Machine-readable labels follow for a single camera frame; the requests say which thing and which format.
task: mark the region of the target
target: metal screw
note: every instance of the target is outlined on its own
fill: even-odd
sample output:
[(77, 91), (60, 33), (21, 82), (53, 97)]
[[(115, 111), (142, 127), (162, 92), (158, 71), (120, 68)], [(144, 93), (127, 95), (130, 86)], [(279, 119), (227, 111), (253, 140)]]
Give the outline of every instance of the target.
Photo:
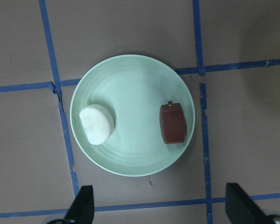
[(273, 219), (273, 222), (274, 222), (275, 224), (280, 224), (280, 217), (275, 217), (275, 218)]

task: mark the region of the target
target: light green plate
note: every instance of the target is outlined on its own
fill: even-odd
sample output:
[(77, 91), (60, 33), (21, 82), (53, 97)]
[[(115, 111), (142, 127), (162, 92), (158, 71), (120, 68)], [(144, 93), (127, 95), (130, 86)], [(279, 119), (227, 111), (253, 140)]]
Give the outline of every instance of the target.
[[(184, 143), (166, 145), (160, 128), (160, 106), (180, 103), (187, 124)], [(90, 104), (106, 107), (115, 130), (99, 146), (91, 145), (79, 112)], [(167, 65), (140, 55), (109, 58), (81, 79), (70, 105), (70, 124), (75, 139), (95, 164), (124, 176), (145, 176), (174, 163), (186, 150), (194, 131), (195, 110), (183, 80)]]

